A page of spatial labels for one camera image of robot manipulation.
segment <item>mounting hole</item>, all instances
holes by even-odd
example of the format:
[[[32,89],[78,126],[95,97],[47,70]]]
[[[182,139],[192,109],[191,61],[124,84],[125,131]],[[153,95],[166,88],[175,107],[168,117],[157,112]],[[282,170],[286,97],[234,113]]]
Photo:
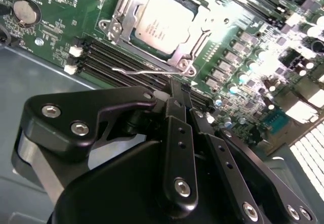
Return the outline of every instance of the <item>mounting hole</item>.
[[[185,134],[186,131],[183,129],[183,128],[179,128],[178,131],[181,133],[181,134]]]
[[[107,24],[106,24],[105,22],[101,22],[101,27],[102,27],[103,29],[106,29],[106,28],[107,28]]]
[[[179,147],[186,149],[186,145],[183,142],[178,142]]]
[[[181,107],[182,107],[182,104],[181,104],[181,103],[179,103],[179,102],[178,102],[178,100],[175,100],[175,101],[174,101],[174,104],[175,104],[175,105],[177,105],[177,106],[178,106],[179,108],[181,108]]]
[[[143,96],[146,97],[147,99],[151,99],[152,95],[148,93],[143,93]]]
[[[226,166],[227,166],[229,169],[233,169],[233,165],[230,164],[229,162],[226,162]]]
[[[225,149],[222,146],[218,146],[218,149],[221,150],[222,152],[225,152]]]

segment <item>cpu socket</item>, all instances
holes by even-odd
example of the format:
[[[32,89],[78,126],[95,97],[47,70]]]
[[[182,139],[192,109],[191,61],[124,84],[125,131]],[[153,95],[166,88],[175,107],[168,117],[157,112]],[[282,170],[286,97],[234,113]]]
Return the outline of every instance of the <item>cpu socket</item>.
[[[194,61],[212,31],[228,26],[226,14],[216,0],[119,0],[98,26],[112,43],[162,70],[195,76]]]

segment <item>capacitor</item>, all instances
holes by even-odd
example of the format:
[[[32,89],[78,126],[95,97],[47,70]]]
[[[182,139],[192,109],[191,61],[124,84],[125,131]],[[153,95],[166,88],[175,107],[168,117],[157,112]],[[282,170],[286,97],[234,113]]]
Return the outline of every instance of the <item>capacitor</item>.
[[[255,70],[259,67],[259,65],[258,65],[258,63],[256,63],[255,61],[248,61],[248,62],[247,62],[247,67],[248,67],[250,70],[255,71]]]
[[[232,119],[230,117],[225,117],[223,122],[224,122],[225,128],[231,128]]]
[[[242,118],[238,119],[238,122],[239,122],[239,124],[246,124],[247,119],[245,119],[244,117],[242,117]]]
[[[317,14],[313,17],[312,22],[317,26],[324,27],[324,16]]]
[[[221,107],[223,104],[221,96],[216,96],[214,102],[216,107]]]
[[[255,55],[259,58],[261,61],[265,61],[269,58],[269,52],[264,50],[257,50],[255,52]]]
[[[263,102],[268,107],[269,110],[273,110],[274,109],[274,104],[273,104],[273,102],[269,98],[264,97],[263,98]]]
[[[273,82],[271,82],[269,79],[266,79],[263,81],[263,84],[265,85],[265,87],[270,91],[270,92],[274,92],[276,87],[274,85]]]
[[[240,83],[247,83],[249,81],[249,76],[245,74],[245,72],[240,71],[237,74],[237,78],[239,80]]]
[[[297,65],[297,67],[295,68],[295,72],[297,74],[299,74],[300,76],[304,76],[306,75],[307,71],[304,69],[304,67]]]
[[[318,26],[311,26],[309,24],[305,25],[302,30],[303,33],[307,34],[309,37],[319,37],[322,33],[322,29]]]
[[[21,27],[31,27],[42,19],[39,6],[31,0],[16,0],[12,9],[15,19]]]
[[[309,60],[303,60],[301,64],[306,67],[308,70],[312,69],[314,67],[314,63]]]
[[[230,83],[229,85],[227,85],[227,89],[231,94],[237,94],[238,92],[238,87],[236,86],[235,83]]]

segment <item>screw hole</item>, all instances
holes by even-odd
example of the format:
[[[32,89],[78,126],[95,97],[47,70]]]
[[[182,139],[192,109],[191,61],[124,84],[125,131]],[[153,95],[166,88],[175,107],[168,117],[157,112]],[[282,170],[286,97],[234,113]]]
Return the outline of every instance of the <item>screw hole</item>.
[[[183,128],[179,128],[178,131],[181,133],[181,134],[185,134],[186,131],[183,129]]]
[[[229,162],[226,162],[226,166],[227,166],[229,169],[233,169],[233,165],[230,164]]]
[[[147,99],[151,99],[152,95],[148,94],[148,93],[143,93],[143,96],[146,97]]]
[[[183,142],[178,142],[179,147],[186,149],[186,145]]]
[[[177,100],[175,100],[175,101],[174,101],[174,104],[175,104],[175,105],[177,105],[177,106],[178,106],[179,108],[181,108],[181,107],[182,107],[182,104],[181,104],[181,103],[179,103],[179,102],[178,102]]]
[[[222,146],[218,146],[218,149],[221,150],[222,152],[225,152],[225,149]]]

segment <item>chip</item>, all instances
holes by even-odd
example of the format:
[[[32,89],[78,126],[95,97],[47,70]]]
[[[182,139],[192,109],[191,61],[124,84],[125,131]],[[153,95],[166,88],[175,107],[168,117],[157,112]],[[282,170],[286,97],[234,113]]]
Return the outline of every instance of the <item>chip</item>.
[[[233,49],[244,54],[248,54],[251,50],[246,47],[244,44],[241,44],[240,42],[235,41],[233,44]]]
[[[252,102],[248,102],[246,105],[245,105],[246,108],[248,109],[252,109],[254,107],[254,103]]]
[[[165,54],[172,54],[190,36],[194,13],[175,0],[149,0],[145,8],[138,9],[139,15],[135,37]]]
[[[237,56],[236,54],[228,51],[225,55],[225,59],[232,63],[240,63],[242,61],[242,58]]]
[[[258,42],[257,38],[253,37],[252,35],[246,32],[242,32],[241,34],[238,35],[238,37],[247,43],[256,44]]]
[[[235,70],[235,67],[226,63],[225,61],[221,61],[221,63],[219,63],[218,67],[220,69],[222,69],[223,71],[230,71],[233,72]]]
[[[250,81],[247,82],[246,85],[249,86],[249,87],[253,87],[255,85],[255,81],[250,80]]]
[[[228,75],[219,71],[219,70],[215,70],[213,72],[213,77],[220,80],[220,81],[223,81],[224,79],[228,78]]]
[[[220,86],[219,82],[213,80],[212,78],[208,78],[206,84],[212,88],[218,88]]]

